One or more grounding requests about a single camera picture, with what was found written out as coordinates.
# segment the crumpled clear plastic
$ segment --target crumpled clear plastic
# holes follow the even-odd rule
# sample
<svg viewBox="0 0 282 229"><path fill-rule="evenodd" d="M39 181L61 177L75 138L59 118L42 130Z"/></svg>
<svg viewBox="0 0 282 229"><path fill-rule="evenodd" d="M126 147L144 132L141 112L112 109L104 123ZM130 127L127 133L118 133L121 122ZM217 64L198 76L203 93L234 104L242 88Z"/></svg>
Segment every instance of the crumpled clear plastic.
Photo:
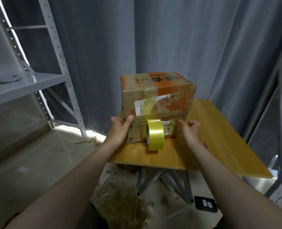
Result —
<svg viewBox="0 0 282 229"><path fill-rule="evenodd" d="M95 206L110 229L147 228L150 213L139 199L136 189L125 183L113 182L96 188Z"/></svg>

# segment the person's right arm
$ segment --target person's right arm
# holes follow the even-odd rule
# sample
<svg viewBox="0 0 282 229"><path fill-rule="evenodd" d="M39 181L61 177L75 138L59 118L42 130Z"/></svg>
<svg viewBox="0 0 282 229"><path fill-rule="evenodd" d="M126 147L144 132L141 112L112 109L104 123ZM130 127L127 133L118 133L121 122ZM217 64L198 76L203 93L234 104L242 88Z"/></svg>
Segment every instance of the person's right arm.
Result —
<svg viewBox="0 0 282 229"><path fill-rule="evenodd" d="M202 145L200 123L180 123L195 162L229 226L282 228L282 209L242 181Z"/></svg>

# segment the orange and brown box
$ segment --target orange and brown box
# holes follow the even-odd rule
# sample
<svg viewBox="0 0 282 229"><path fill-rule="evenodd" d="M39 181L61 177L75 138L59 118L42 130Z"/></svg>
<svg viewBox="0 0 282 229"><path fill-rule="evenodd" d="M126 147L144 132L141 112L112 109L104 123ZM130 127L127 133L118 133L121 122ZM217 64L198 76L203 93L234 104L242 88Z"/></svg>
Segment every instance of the orange and brown box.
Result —
<svg viewBox="0 0 282 229"><path fill-rule="evenodd" d="M196 85L177 72L121 76L123 118L134 115L127 143L146 141L147 119L161 119L165 138L180 135L178 120L185 120Z"/></svg>

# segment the shelf board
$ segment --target shelf board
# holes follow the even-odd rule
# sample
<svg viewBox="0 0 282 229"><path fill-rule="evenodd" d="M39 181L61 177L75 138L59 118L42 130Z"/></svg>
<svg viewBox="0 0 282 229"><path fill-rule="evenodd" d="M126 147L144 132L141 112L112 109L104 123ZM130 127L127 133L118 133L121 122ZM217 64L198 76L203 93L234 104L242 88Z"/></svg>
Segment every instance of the shelf board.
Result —
<svg viewBox="0 0 282 229"><path fill-rule="evenodd" d="M66 81L64 75L58 74L35 73L34 77L0 84L0 104Z"/></svg>

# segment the barcode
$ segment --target barcode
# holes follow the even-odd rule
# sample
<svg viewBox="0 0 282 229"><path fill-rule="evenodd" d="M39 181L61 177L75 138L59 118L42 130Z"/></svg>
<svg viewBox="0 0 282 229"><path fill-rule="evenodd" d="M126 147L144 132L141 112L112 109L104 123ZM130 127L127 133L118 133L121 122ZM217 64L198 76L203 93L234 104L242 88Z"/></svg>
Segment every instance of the barcode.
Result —
<svg viewBox="0 0 282 229"><path fill-rule="evenodd" d="M142 115L142 104L143 102L140 104L140 115Z"/></svg>

